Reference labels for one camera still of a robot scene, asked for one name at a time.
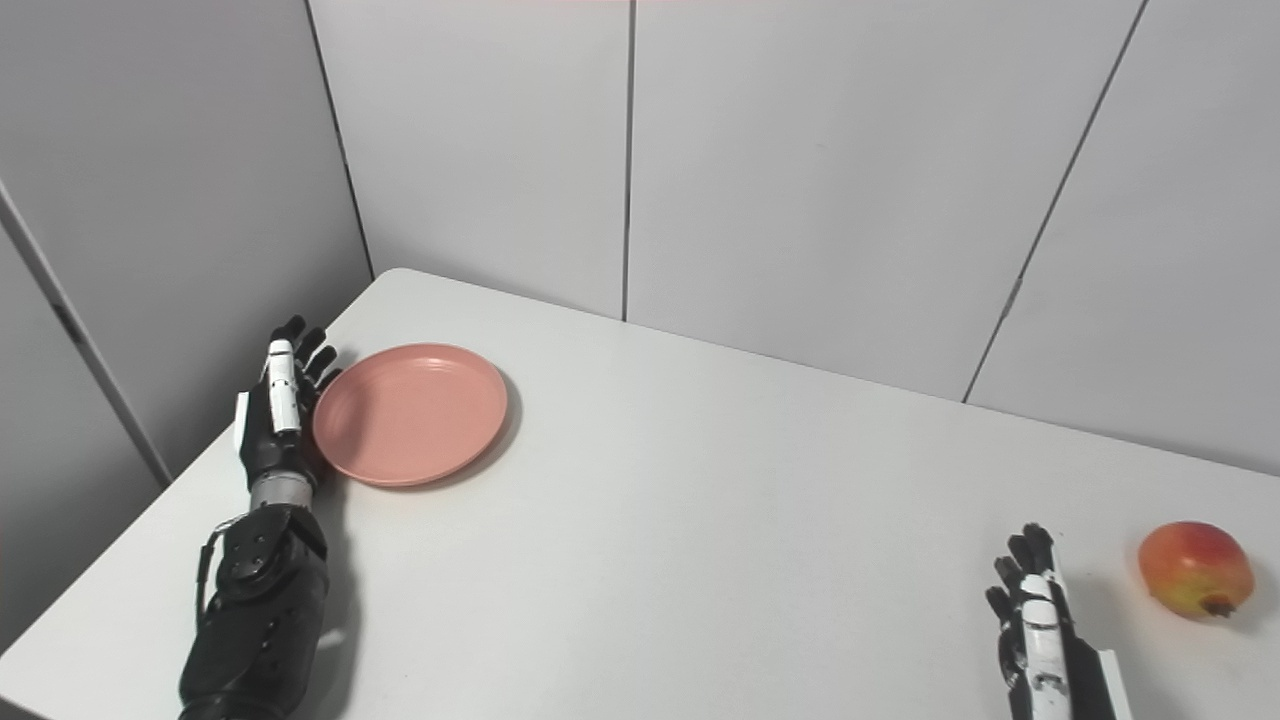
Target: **white wall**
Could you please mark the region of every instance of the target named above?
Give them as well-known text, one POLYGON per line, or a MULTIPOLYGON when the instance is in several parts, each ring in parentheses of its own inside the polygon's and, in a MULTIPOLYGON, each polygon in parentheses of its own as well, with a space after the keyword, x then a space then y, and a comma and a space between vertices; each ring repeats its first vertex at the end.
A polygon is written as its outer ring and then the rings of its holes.
POLYGON ((0 3, 0 178, 174 471, 370 281, 303 0, 0 3))
POLYGON ((1148 6, 973 402, 1280 474, 1277 29, 1148 6))
POLYGON ((1139 3, 640 3, 628 319, 959 400, 1139 3))
POLYGON ((4 231, 0 459, 4 651, 159 492, 4 231))
POLYGON ((628 3, 312 6, 374 268, 620 316, 628 3))

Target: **pink plate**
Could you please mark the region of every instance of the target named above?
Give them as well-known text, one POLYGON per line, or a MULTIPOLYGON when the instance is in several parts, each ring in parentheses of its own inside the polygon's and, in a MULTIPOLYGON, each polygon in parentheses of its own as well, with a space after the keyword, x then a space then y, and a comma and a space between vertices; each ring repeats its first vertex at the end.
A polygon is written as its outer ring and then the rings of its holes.
POLYGON ((315 438, 340 473, 429 483, 475 460, 507 414, 497 368, 452 345, 402 345, 344 370, 316 405, 315 438))

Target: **white table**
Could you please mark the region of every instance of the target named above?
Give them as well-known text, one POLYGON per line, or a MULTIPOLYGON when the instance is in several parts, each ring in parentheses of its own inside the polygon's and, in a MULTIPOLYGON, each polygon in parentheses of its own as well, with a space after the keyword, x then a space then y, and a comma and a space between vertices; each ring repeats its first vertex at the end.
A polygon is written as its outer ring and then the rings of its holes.
MULTIPOLYGON (((300 720, 1004 719, 983 589, 1027 520, 1139 720, 1271 712, 1276 478, 408 270, 332 337, 346 363, 470 347, 512 416, 462 482, 319 500, 342 639, 300 720), (1143 534, 1187 518, 1254 553, 1226 625, 1137 579, 1143 534)), ((246 497, 224 434, 0 660, 0 694, 177 717, 196 551, 246 497)))

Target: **plate rim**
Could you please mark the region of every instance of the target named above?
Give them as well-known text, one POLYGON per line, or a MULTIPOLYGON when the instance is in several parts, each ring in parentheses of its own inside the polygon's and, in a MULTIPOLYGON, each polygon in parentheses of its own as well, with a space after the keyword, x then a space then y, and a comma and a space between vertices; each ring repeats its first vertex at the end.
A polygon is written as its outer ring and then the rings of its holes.
POLYGON ((509 393, 507 391, 507 378, 502 374, 502 370, 499 370, 498 366, 494 365, 488 357, 480 355, 479 352, 476 352, 474 350, 470 350, 467 347, 462 347, 461 345, 452 345, 452 343, 447 343, 447 342, 407 342, 407 343, 396 345, 396 346, 392 346, 392 347, 385 347, 383 350, 379 350, 378 352, 374 352, 371 355, 361 357, 361 359, 356 360, 355 363, 352 363, 349 368, 346 368, 337 378, 334 378, 333 384, 329 386, 328 388, 325 388, 325 392, 323 392, 320 395, 319 400, 316 400, 316 406, 315 406, 315 410, 312 413, 312 419, 311 419, 312 420, 312 438, 315 439, 316 448, 320 451, 320 455, 324 456, 325 461, 328 461, 334 468, 334 470, 337 470, 338 473, 342 473, 343 475, 346 475, 346 477, 348 477, 348 478, 351 478, 353 480, 357 480, 357 482, 361 482, 361 483, 365 483, 365 484, 369 484, 369 486, 374 486, 374 487, 411 487, 411 486, 422 486, 422 484, 428 484, 428 483, 433 483, 433 482, 444 479, 444 478, 452 475, 453 473, 457 473, 458 470, 466 468, 472 461, 475 461, 475 459, 479 457, 481 454, 484 454, 484 451, 488 450, 494 443, 494 441, 498 438, 498 436, 502 434, 502 427, 507 421, 507 413, 508 413, 509 409, 511 409, 511 398, 509 398, 509 393), (372 477, 369 477, 369 475, 356 474, 356 473, 352 473, 349 468, 343 468, 338 462, 335 462, 332 457, 329 457, 329 455, 324 451, 323 443, 320 442, 319 433, 315 432, 315 424, 316 424, 316 421, 320 418, 321 409, 325 405, 325 398, 326 397, 332 397, 330 393, 329 393, 329 391, 332 391, 334 387, 337 387, 338 383, 343 382, 344 377, 348 377, 347 373, 353 372, 356 368, 358 368, 364 363, 367 363, 370 360, 374 360, 374 359, 384 356, 384 355, 390 355, 390 354, 396 354, 396 352, 406 352, 407 354, 407 352, 410 352, 411 350, 415 350, 415 348, 417 348, 417 350, 428 348, 429 350, 429 348, 442 348, 442 347, 452 350, 452 351, 462 352, 463 355, 468 355, 472 359, 479 360, 479 368, 477 369, 480 369, 484 374, 492 375, 492 379, 495 383, 494 387, 497 387, 499 389, 499 400, 500 400, 500 410, 502 410, 502 413, 498 415, 498 423, 494 427, 492 434, 489 436, 489 438, 483 445, 479 446, 479 450, 476 450, 466 460, 462 460, 461 462, 458 462, 453 468, 449 468, 447 470, 439 471, 436 474, 424 475, 421 478, 410 478, 410 479, 380 479, 380 478, 372 478, 372 477))

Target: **robotic arm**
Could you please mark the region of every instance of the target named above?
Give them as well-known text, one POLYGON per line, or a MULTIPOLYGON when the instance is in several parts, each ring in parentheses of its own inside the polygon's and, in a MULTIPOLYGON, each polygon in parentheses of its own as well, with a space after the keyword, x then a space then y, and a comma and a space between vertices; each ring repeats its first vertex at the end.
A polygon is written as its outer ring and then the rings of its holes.
POLYGON ((1075 634, 1048 530, 1029 524, 996 560, 987 591, 1000 619, 1000 669, 1014 720, 1133 720, 1115 652, 1075 634))
POLYGON ((271 333, 261 378, 237 398, 233 434, 250 510, 215 528, 201 550, 179 720, 283 720, 306 692, 329 591, 328 546, 311 514, 328 466, 311 438, 311 411, 338 370, 321 379, 337 351, 315 352, 324 331, 302 337, 305 328, 293 316, 271 333), (219 538, 216 591, 206 603, 219 538))

